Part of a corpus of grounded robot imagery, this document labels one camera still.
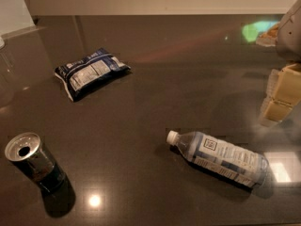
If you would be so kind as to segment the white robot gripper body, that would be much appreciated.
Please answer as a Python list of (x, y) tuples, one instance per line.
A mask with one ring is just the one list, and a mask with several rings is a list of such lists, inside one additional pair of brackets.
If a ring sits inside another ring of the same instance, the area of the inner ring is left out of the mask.
[(301, 0), (296, 0), (281, 18), (276, 49), (277, 53), (288, 61), (301, 61)]

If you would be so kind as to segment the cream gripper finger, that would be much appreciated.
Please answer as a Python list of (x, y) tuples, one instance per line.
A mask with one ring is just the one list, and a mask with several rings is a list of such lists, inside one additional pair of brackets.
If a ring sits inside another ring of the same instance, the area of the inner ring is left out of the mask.
[(292, 111), (290, 106), (274, 102), (266, 97), (261, 105), (259, 123), (263, 126), (274, 126), (281, 123)]
[(301, 64), (288, 64), (269, 75), (267, 95), (275, 102), (297, 105), (301, 101)]

